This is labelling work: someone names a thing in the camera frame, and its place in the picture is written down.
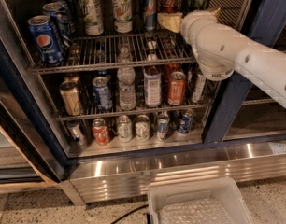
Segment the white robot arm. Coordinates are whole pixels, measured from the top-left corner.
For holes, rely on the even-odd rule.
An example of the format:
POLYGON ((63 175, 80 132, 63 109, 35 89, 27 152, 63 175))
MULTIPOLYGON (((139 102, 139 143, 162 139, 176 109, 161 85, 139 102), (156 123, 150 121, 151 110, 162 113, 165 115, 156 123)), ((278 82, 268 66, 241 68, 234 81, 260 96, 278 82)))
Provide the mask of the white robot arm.
POLYGON ((182 35, 207 79, 222 81, 237 72, 286 108, 286 53, 218 23, 219 12, 160 13, 157 21, 182 35))

